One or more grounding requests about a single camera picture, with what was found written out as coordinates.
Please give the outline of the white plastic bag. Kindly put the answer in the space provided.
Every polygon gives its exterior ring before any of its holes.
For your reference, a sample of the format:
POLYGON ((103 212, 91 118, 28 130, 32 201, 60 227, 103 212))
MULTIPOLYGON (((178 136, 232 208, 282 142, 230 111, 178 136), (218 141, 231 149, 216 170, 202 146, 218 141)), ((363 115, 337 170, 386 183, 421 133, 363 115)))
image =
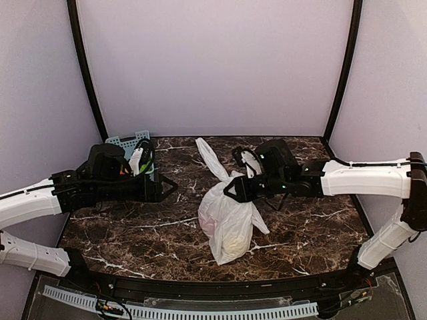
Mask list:
POLYGON ((249 250, 253 228, 267 235, 270 230, 252 203, 239 203, 224 195, 224 189, 236 177, 238 171, 228 173, 216 153, 201 137, 195 140, 199 154, 207 168, 219 179, 201 200, 198 208, 199 225, 209 238, 209 247, 218 265, 224 265, 245 255, 249 250))

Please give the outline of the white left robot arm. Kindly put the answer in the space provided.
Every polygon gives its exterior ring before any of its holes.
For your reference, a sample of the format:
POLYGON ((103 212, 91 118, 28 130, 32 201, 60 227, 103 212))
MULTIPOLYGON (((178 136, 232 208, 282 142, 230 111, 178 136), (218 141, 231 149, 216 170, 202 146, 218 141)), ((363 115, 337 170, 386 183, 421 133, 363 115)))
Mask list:
POLYGON ((130 160, 119 145, 93 145, 88 159, 76 170, 53 174, 30 187, 1 196, 1 262, 64 277, 80 291, 94 285, 81 253, 73 248, 46 247, 19 239, 6 228, 28 220, 108 201, 159 203, 177 190, 177 183, 162 174, 154 177, 139 168, 141 160, 153 157, 154 149, 134 152, 130 160))

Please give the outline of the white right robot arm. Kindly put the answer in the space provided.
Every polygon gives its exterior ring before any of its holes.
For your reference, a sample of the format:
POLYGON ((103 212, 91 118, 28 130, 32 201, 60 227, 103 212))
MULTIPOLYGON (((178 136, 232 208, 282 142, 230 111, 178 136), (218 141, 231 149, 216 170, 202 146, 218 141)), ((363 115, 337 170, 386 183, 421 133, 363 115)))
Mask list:
POLYGON ((233 179, 224 195, 239 203, 284 194, 294 197, 383 195, 401 199, 402 207, 356 253, 356 263, 341 273, 340 283, 355 289, 391 252, 417 233, 426 231, 426 164, 418 152, 395 161, 354 163, 339 159, 277 160, 259 155, 262 170, 248 165, 249 175, 233 179))

